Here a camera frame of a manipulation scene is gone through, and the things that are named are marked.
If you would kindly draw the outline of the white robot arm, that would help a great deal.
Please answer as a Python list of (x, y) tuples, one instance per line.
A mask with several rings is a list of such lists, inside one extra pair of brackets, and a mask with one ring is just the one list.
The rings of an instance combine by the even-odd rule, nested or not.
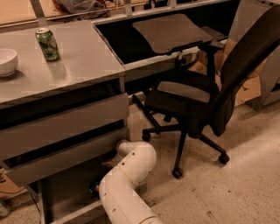
[(112, 224), (164, 224), (136, 192), (157, 162), (146, 142), (121, 140), (110, 161), (113, 168), (102, 178), (99, 196)]

